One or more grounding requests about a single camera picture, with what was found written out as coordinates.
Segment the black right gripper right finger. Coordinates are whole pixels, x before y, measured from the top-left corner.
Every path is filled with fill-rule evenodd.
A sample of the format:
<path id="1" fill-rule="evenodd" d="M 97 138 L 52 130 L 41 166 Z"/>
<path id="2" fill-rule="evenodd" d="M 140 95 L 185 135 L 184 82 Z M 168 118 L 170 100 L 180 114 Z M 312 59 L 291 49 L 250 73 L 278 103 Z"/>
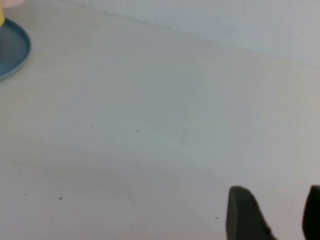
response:
<path id="1" fill-rule="evenodd" d="M 306 240 L 320 240 L 320 186 L 312 185 L 305 203 L 302 230 Z"/>

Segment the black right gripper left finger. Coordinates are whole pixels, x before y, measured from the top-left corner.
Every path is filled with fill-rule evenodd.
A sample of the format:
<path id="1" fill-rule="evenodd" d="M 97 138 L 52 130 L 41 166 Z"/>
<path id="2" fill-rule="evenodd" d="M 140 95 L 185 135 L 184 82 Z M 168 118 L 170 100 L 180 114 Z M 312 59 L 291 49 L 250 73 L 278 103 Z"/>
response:
<path id="1" fill-rule="evenodd" d="M 242 186 L 232 186 L 226 213 L 227 240 L 274 240 L 254 195 Z"/>

